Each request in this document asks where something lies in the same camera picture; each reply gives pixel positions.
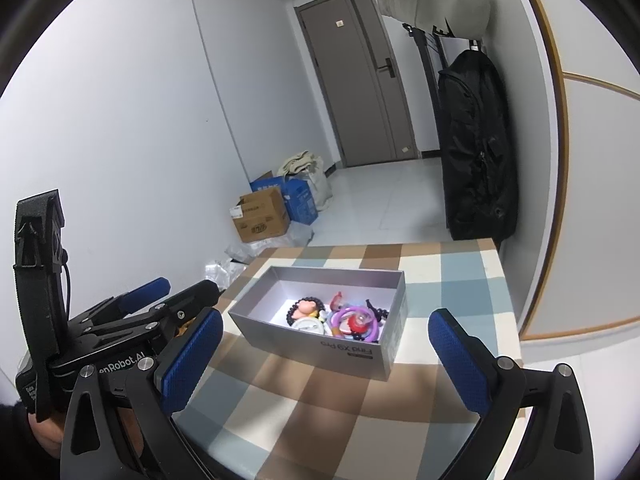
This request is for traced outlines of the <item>person's left hand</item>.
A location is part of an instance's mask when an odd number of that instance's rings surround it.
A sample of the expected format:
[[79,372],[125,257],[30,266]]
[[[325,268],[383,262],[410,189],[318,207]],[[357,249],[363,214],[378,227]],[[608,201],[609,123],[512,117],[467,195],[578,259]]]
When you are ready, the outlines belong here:
[[50,418],[38,422],[35,414],[28,415],[29,427],[37,442],[53,458],[61,457],[64,440],[65,416],[54,414]]

